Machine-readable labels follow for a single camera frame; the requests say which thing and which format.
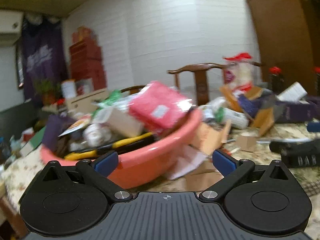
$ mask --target potted plant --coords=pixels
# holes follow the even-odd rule
[[[55,85],[49,79],[34,80],[33,82],[36,93],[42,97],[45,106],[52,105],[59,97],[61,85]]]

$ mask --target crosshair marking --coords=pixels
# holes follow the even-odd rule
[[[168,200],[168,199],[170,199],[170,198],[172,198],[172,197],[169,196],[169,195],[165,195],[163,198],[164,198],[165,200]]]

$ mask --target floral tablecloth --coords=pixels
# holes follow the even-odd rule
[[[233,130],[231,136],[236,138],[239,134],[256,135],[257,130]],[[307,132],[304,124],[276,124],[267,134],[267,138],[314,138],[316,134]],[[267,144],[257,144],[256,150],[253,153],[238,151],[233,154],[236,159],[247,158],[253,160],[256,164],[269,164],[274,159],[280,159],[278,154],[272,153]],[[12,205],[19,210],[18,201],[38,171],[44,167],[40,159],[39,148],[30,153],[25,158],[17,160],[7,171],[2,174],[2,179],[5,181],[7,188],[7,196]],[[320,168],[298,168],[290,169],[299,183],[307,181],[316,181],[320,179]],[[164,177],[159,177],[154,181],[132,189],[136,191],[185,191],[185,178],[176,180],[166,180]],[[308,222],[305,232],[312,239],[320,240],[320,195],[315,195],[310,198],[312,202],[312,214]]]

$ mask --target white brick wall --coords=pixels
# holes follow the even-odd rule
[[[260,59],[245,0],[90,0],[64,22],[66,49],[81,25],[98,36],[110,89],[150,80],[171,86],[169,69],[224,63],[223,56],[242,51]],[[208,82],[216,91],[221,71],[209,71]],[[194,91],[192,73],[180,74],[180,83],[185,93]]]
[[[0,111],[23,103],[23,91],[17,86],[15,48],[0,47]]]

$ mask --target air conditioner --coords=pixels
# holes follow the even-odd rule
[[[0,47],[12,46],[21,36],[23,13],[0,10]]]

